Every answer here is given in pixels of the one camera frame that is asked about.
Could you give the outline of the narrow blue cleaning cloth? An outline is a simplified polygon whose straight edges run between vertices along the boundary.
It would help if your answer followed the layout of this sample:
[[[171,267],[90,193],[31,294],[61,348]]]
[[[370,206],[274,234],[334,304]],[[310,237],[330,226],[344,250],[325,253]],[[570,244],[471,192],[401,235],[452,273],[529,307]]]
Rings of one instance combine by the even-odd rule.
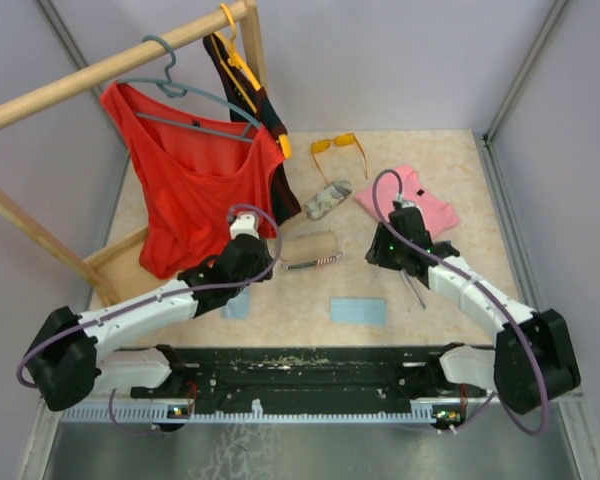
[[[246,320],[250,311],[250,290],[243,289],[231,298],[222,308],[221,315],[225,319]]]

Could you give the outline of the grey patterned glasses case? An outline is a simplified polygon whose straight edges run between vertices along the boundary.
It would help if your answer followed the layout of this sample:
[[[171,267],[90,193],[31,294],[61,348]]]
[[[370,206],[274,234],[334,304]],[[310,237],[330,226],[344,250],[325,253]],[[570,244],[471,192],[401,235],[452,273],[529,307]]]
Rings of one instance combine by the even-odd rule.
[[[306,213],[310,220],[320,220],[331,210],[344,202],[352,193],[352,184],[347,180],[330,182],[315,193],[306,203]]]

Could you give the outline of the square blue cleaning cloth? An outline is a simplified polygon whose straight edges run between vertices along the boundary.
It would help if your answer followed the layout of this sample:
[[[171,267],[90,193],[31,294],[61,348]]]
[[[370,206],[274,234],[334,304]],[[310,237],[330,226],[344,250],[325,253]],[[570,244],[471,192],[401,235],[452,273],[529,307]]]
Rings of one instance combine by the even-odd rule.
[[[330,318],[334,323],[383,326],[388,321],[385,299],[362,297],[332,297]]]

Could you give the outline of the red tank top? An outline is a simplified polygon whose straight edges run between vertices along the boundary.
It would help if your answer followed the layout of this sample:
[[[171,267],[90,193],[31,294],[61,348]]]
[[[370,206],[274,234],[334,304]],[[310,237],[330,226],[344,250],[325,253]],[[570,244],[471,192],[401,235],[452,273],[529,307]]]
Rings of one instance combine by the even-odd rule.
[[[139,263],[167,279],[218,254],[229,239],[228,209],[254,205],[278,224],[297,203],[278,182],[284,156],[263,127],[195,116],[129,83],[113,83],[101,103],[129,150],[142,185],[148,235]]]

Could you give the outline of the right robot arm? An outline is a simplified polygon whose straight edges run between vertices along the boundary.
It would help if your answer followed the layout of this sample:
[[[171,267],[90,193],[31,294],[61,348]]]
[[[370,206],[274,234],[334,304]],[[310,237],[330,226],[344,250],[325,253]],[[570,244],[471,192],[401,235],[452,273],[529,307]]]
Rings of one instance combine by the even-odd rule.
[[[450,395],[461,383],[498,394],[517,414],[542,404],[539,372],[553,400],[581,385],[566,320],[539,312],[504,294],[479,275],[448,242],[426,241],[415,250],[379,223],[365,256],[368,263],[404,272],[454,303],[491,340],[490,350],[456,346],[426,372],[428,387]]]

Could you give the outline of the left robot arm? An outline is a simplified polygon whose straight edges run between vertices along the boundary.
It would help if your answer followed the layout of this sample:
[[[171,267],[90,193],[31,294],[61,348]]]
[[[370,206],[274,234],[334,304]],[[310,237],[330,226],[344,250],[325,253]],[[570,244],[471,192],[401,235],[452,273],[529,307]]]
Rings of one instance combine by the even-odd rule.
[[[224,307],[248,285],[267,281],[281,248],[240,234],[222,252],[186,269],[161,287],[96,311],[75,313],[63,306],[45,319],[17,370],[27,372],[49,410],[77,405],[104,374],[99,363],[154,330]]]

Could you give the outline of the grey-framed sunglasses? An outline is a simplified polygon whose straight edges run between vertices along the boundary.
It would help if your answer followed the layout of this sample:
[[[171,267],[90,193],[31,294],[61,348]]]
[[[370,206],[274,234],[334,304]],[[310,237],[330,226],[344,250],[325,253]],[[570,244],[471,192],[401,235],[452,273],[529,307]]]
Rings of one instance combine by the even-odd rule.
[[[450,240],[444,240],[434,243],[427,252],[434,256],[445,259],[449,256],[459,256],[459,251],[452,245]],[[428,286],[428,269],[437,265],[437,261],[431,260],[429,257],[410,250],[407,253],[405,266],[400,274],[405,284],[412,290],[416,300],[422,309],[426,308],[424,299],[420,294],[416,283],[419,282],[425,288]]]

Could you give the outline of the dark navy maroon garment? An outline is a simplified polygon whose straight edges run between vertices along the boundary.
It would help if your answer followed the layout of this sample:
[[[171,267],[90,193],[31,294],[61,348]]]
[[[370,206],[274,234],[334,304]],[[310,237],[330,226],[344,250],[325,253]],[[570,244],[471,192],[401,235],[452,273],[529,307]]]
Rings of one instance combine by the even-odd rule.
[[[204,37],[203,45],[220,77],[227,101],[261,122],[276,141],[287,135],[287,129],[272,106],[265,88],[256,87],[245,73],[230,64],[229,52],[220,34],[214,33]],[[271,189],[273,216],[278,224],[286,222],[301,211],[301,206],[289,186],[283,165],[276,168]]]

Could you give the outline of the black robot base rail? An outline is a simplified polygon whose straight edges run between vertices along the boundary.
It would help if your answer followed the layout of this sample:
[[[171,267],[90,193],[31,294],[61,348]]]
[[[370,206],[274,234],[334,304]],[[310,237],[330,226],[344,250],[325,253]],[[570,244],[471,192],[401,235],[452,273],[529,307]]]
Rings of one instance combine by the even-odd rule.
[[[502,352],[462,344],[417,347],[172,348],[145,352],[170,374],[155,387],[108,387],[66,410],[74,422],[401,423],[454,429],[471,400],[495,396],[537,409],[581,382],[572,351],[508,341]]]

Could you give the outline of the folded pink t-shirt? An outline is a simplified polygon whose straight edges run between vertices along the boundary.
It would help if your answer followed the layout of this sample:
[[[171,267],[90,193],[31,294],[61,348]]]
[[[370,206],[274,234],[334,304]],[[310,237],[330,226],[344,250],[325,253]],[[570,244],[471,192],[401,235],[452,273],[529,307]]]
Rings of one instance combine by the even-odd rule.
[[[403,198],[415,203],[421,210],[424,224],[432,237],[459,225],[460,220],[451,204],[439,200],[422,186],[417,172],[408,165],[400,165],[394,171],[401,177]],[[385,217],[393,210],[393,200],[398,194],[398,183],[392,174],[383,176],[377,188],[380,211]]]

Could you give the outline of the orange sunglasses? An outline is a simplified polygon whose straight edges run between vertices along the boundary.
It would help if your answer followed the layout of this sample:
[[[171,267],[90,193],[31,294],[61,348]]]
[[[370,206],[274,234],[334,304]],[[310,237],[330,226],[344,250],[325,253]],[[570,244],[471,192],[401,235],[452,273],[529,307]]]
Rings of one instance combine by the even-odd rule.
[[[322,179],[324,180],[324,182],[326,184],[329,183],[329,180],[327,179],[325,173],[323,172],[323,170],[319,164],[317,155],[325,153],[327,150],[330,149],[331,146],[335,146],[335,147],[355,146],[362,156],[362,165],[363,165],[364,176],[366,179],[369,178],[368,158],[367,158],[366,152],[365,152],[364,148],[362,147],[362,145],[360,144],[357,136],[353,132],[349,132],[349,133],[340,134],[331,139],[328,139],[328,138],[320,139],[320,140],[314,141],[310,144],[311,158],[312,158],[313,163],[314,163],[315,167],[317,168],[320,176],[322,177]]]

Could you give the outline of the wooden clothes rack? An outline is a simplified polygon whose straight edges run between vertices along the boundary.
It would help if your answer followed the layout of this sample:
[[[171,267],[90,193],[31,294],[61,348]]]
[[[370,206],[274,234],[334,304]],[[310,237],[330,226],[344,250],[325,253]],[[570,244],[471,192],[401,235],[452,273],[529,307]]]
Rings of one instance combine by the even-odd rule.
[[[246,61],[256,78],[266,80],[266,66],[258,5],[255,1],[236,1],[233,4],[200,17],[161,36],[167,45],[155,40],[140,44],[89,65],[68,76],[37,88],[0,105],[0,130],[36,115],[48,108],[85,93],[108,80],[120,77],[168,53],[196,42],[227,26],[240,25]],[[23,232],[39,247],[84,279],[101,303],[109,306],[121,301],[114,284],[102,276],[87,261],[45,229],[23,207],[0,189],[0,215]]]

